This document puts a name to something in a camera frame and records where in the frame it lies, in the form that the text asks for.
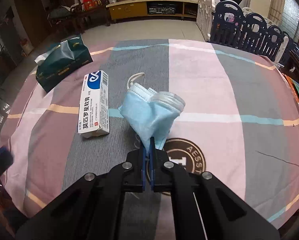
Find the bed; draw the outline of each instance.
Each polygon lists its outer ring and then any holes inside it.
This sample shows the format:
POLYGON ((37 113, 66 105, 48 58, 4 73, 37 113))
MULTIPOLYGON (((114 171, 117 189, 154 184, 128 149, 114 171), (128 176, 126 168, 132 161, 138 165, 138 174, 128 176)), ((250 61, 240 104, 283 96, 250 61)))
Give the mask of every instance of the bed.
MULTIPOLYGON (((14 155, 5 188, 28 217, 139 146, 118 111, 127 79, 139 72, 142 86, 186 102, 164 147, 170 159, 189 172, 212 172, 276 228, 299 208, 299 100, 268 58, 171 39, 104 42, 89 51, 94 62, 48 94, 33 70, 1 130, 0 146, 14 155), (83 76, 97 70, 109 75, 110 134, 85 139, 77 133, 80 91, 83 76)), ((122 239, 175 238, 170 197, 127 194, 121 228, 122 239)))

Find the gray stripe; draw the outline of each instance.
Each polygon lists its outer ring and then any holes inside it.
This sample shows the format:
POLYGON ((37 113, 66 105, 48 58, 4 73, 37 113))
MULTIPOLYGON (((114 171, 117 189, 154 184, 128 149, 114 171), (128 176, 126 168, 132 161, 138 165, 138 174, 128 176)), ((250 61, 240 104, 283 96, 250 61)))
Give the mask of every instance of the gray stripe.
MULTIPOLYGON (((213 44, 215 50, 234 53, 232 48, 213 44)), ((249 53, 239 51, 241 57, 249 53)), ((276 96, 263 69, 217 54, 231 82, 240 115, 281 118, 276 96)), ((289 144, 284 126, 242 123, 245 146, 245 201, 263 217, 269 218, 287 203, 283 190, 299 174, 299 167, 289 161, 289 144)))
MULTIPOLYGON (((142 46, 168 43, 168 40, 122 41, 117 47, 142 46)), ((168 46, 152 46, 144 49, 112 51, 107 63, 100 69, 109 75, 109 107, 117 108, 126 94, 128 78, 138 72, 145 77, 136 82, 145 88, 168 91, 168 46)), ((84 139, 74 136, 67 158, 62 191, 87 172, 103 174, 125 161, 129 151, 138 146, 136 134, 125 119, 110 117, 110 134, 84 139)), ((160 206, 160 194, 147 189, 138 194, 139 200, 127 193, 121 222, 120 239, 154 239, 160 206)))

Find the barcode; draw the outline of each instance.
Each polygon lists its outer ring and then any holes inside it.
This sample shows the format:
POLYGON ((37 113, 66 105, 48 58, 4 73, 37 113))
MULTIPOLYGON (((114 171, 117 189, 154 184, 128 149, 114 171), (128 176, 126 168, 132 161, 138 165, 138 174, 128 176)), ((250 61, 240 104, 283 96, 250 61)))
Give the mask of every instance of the barcode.
POLYGON ((103 84, 104 84, 105 86, 107 86, 108 79, 109 79, 108 75, 107 75, 106 73, 103 72, 103 84))

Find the shelf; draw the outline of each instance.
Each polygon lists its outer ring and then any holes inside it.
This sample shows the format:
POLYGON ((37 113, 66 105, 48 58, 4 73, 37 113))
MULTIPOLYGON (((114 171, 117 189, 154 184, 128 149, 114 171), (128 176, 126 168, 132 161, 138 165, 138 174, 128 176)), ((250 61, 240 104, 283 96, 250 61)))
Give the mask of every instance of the shelf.
POLYGON ((182 17, 182 14, 176 13, 176 14, 147 14, 147 16, 177 16, 177 17, 182 17))
POLYGON ((184 17, 197 18, 197 16, 191 14, 184 14, 184 17))
POLYGON ((122 2, 115 2, 106 5, 106 7, 112 7, 116 5, 122 5, 127 3, 136 3, 136 2, 152 2, 152 1, 171 1, 171 2, 187 2, 187 3, 196 3, 198 4, 198 0, 125 0, 122 2))

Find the cabinet door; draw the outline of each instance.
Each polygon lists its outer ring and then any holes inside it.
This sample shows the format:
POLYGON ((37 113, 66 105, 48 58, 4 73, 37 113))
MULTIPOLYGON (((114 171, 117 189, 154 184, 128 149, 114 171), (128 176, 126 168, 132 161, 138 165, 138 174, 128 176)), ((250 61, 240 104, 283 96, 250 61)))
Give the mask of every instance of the cabinet door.
POLYGON ((146 2, 127 3, 110 7, 112 20, 147 16, 146 2))

